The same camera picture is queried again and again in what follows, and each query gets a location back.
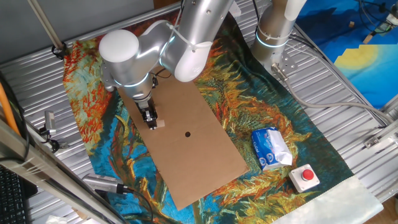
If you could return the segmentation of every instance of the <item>metal grating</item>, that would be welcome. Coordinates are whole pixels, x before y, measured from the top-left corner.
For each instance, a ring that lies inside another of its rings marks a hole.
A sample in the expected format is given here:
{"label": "metal grating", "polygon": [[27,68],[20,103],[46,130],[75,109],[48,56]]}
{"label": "metal grating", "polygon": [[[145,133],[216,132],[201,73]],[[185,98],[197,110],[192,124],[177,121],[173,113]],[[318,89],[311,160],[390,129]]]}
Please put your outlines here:
{"label": "metal grating", "polygon": [[[268,0],[256,0],[257,6],[269,5]],[[251,45],[257,24],[256,14],[251,0],[236,1],[242,10],[237,18],[246,42]],[[111,30],[144,21],[148,18],[176,10],[178,4],[144,14],[130,20],[89,33],[78,40],[86,40]],[[289,45],[310,52],[306,46],[291,40]],[[335,67],[326,68],[315,58],[294,49],[286,49],[298,65],[298,71],[289,74],[290,81],[297,94],[311,103],[331,103],[337,101],[362,101],[361,95],[340,74]],[[57,125],[55,139],[67,141],[69,148],[57,153],[72,171],[83,177],[93,173],[91,162],[78,132],[72,109],[62,85],[63,63],[55,58],[50,49],[0,65],[0,69],[15,89],[16,95],[26,110],[27,119],[36,127],[44,124],[44,110],[54,110]],[[383,184],[392,186],[398,177],[398,148],[390,145],[376,152],[365,148],[363,142],[380,131],[379,122],[361,108],[305,108],[307,114],[324,133],[349,167],[361,179],[362,183],[380,200],[388,193]],[[39,189],[39,193],[29,199],[29,215],[32,223],[45,223],[48,215],[67,217],[69,223],[82,223],[69,205]]]}

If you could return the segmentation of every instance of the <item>keyboard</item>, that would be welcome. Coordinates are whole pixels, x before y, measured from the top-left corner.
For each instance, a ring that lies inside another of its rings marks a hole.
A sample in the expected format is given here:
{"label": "keyboard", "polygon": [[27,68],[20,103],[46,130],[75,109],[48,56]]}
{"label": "keyboard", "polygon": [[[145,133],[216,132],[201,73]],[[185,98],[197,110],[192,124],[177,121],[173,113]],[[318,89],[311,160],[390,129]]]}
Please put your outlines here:
{"label": "keyboard", "polygon": [[0,223],[28,223],[23,180],[0,166]]}

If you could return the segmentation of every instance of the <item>cardboard sheet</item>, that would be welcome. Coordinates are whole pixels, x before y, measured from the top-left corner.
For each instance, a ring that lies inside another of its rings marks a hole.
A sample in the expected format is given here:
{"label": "cardboard sheet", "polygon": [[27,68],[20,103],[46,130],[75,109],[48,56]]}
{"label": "cardboard sheet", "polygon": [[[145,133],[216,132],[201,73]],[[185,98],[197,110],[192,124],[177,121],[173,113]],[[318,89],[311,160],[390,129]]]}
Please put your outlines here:
{"label": "cardboard sheet", "polygon": [[193,82],[158,80],[152,94],[162,128],[150,130],[134,101],[119,94],[181,210],[249,168]]}

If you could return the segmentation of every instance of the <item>small wooden block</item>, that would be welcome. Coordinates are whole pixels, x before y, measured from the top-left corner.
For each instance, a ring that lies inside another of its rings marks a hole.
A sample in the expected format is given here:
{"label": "small wooden block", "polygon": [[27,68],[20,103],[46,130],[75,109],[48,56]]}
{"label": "small wooden block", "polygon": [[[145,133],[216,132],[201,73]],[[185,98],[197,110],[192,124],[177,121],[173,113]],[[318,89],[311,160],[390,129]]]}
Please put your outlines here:
{"label": "small wooden block", "polygon": [[363,43],[364,43],[364,44],[368,44],[369,41],[371,41],[372,38],[373,38],[373,35],[372,35],[372,34],[369,34],[369,35],[363,40]]}

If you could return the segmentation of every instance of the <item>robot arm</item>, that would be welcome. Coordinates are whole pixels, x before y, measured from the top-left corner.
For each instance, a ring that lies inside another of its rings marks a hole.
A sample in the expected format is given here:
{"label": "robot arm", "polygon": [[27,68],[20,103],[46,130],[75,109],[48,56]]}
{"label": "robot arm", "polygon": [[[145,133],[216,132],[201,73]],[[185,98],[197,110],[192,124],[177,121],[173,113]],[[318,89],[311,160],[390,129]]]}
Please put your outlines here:
{"label": "robot arm", "polygon": [[[258,28],[266,35],[257,33],[252,48],[260,62],[264,58],[273,58],[274,62],[281,57],[274,54],[275,44],[278,52],[283,51],[305,1],[274,0],[274,6],[265,11]],[[104,60],[103,82],[107,90],[123,88],[136,102],[148,127],[155,129],[157,113],[150,71],[161,65],[181,82],[190,82],[199,76],[232,3],[233,0],[184,1],[178,30],[167,21],[157,21],[138,38],[126,30],[106,34],[99,44],[99,52]]]}
{"label": "robot arm", "polygon": [[153,23],[138,38],[126,30],[106,34],[99,44],[106,88],[123,88],[136,102],[148,127],[155,129],[151,69],[159,64],[181,82],[196,78],[206,65],[210,47],[232,2],[185,1],[178,33],[173,35],[174,27],[167,21]]}

